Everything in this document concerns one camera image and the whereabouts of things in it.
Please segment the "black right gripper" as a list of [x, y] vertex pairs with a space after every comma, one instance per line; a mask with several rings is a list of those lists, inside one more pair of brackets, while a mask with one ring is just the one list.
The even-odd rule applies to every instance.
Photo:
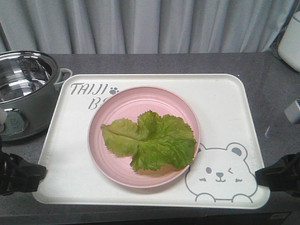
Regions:
[[270, 191], [285, 191], [291, 196], [300, 195], [300, 153], [285, 155], [275, 164], [257, 170], [256, 182]]

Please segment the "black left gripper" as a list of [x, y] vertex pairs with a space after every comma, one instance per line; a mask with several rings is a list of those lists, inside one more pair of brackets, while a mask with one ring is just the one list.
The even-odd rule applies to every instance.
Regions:
[[34, 164], [15, 154], [2, 151], [0, 140], [0, 195], [36, 192], [47, 173], [43, 165]]

